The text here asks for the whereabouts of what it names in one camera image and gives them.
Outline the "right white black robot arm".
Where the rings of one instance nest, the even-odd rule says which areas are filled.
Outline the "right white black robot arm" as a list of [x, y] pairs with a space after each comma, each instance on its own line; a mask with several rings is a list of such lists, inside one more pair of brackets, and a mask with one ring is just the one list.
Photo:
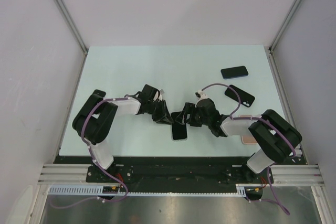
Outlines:
[[173, 119], [180, 125], [205, 125], [215, 137], [253, 137], [260, 150], [248, 159], [242, 169], [243, 179], [249, 183], [259, 179], [261, 172], [272, 164], [295, 157], [295, 148], [302, 141], [301, 134], [274, 110], [266, 110], [259, 116], [231, 118], [221, 114], [209, 98], [201, 99], [196, 104], [186, 103]]

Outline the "black teal phone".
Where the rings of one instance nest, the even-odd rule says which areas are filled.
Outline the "black teal phone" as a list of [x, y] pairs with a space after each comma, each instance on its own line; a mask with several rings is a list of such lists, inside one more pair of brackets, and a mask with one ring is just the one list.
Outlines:
[[171, 125], [172, 129], [172, 140], [173, 141], [185, 141], [187, 140], [187, 128], [186, 125], [182, 125], [176, 121], [177, 116], [180, 112], [173, 112], [171, 114], [172, 119], [174, 120]]

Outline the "clear phone case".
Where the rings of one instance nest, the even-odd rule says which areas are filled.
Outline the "clear phone case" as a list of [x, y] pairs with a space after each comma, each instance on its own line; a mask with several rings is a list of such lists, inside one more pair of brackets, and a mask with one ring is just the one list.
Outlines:
[[172, 139], [174, 141], [187, 140], [187, 128], [186, 125], [178, 123], [172, 124]]

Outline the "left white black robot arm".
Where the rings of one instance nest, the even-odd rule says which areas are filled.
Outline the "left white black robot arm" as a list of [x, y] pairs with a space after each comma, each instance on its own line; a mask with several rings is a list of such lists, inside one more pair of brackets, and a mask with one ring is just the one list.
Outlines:
[[99, 167], [98, 176], [105, 182], [115, 178], [111, 166], [114, 157], [107, 148], [107, 136], [114, 119], [124, 115], [149, 114], [155, 123], [173, 124], [163, 92], [145, 84], [141, 91], [122, 98], [105, 99], [106, 93], [94, 90], [72, 122], [72, 128], [87, 145], [93, 163]]

